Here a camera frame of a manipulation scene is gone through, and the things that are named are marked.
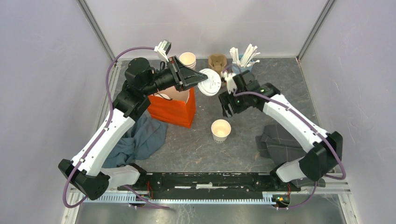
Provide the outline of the single white cup lid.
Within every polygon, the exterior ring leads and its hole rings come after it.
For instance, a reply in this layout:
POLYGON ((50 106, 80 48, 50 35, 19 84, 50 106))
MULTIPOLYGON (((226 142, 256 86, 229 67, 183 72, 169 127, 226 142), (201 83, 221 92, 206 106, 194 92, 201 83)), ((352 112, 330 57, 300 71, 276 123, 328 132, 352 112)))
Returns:
POLYGON ((198 83, 198 89, 206 96, 215 96, 221 88, 219 74, 212 69, 202 69, 199 72, 207 75, 208 79, 198 83))

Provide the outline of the orange paper bag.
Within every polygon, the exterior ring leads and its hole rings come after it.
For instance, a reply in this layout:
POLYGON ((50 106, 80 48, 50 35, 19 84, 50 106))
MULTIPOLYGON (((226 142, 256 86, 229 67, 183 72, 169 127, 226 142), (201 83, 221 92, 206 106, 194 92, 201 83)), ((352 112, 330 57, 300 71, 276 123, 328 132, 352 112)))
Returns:
POLYGON ((190 128, 196 112, 194 88, 179 92, 175 87, 170 87, 158 93, 166 94, 172 100, 165 100, 154 94, 149 95, 148 112, 151 117, 165 123, 190 128))

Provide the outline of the lidded white coffee cup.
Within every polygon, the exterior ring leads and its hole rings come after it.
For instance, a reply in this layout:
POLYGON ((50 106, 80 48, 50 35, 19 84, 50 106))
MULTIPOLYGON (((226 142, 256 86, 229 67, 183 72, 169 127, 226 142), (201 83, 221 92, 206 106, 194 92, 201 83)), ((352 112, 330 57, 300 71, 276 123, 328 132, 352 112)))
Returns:
POLYGON ((154 96, 163 98, 165 100, 172 100, 168 95, 163 94, 163 93, 156 93, 156 94, 154 94, 154 96))

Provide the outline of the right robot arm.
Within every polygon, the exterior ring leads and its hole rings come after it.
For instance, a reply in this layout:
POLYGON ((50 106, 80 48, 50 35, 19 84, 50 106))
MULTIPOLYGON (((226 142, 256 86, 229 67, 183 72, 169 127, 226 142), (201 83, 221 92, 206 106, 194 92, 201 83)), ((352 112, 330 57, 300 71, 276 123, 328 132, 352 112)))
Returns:
POLYGON ((337 131, 328 131, 315 125, 300 113, 283 94, 273 86, 259 87, 257 91, 239 91, 228 81, 227 91, 220 94, 224 116, 232 116, 249 107, 260 109, 290 133, 305 151, 305 156, 285 162, 275 169, 270 185, 275 190, 284 189, 290 181, 308 178, 318 181, 323 176, 344 180, 346 171, 341 162, 343 137, 337 131))

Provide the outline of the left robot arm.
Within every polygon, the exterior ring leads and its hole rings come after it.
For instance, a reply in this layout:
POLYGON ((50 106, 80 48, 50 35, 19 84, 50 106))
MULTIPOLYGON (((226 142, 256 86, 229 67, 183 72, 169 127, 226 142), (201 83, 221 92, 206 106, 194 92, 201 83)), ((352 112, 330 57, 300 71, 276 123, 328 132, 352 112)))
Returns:
POLYGON ((128 63, 125 77, 122 91, 110 104, 104 123, 76 156, 63 159, 58 165, 67 182, 90 200, 100 198, 111 188, 130 185, 141 190, 146 186, 146 176, 134 166, 102 166, 120 138, 150 106, 149 96, 170 87, 186 91, 208 79, 206 74, 182 64, 176 56, 167 60, 163 70, 155 70, 146 58, 135 58, 128 63))

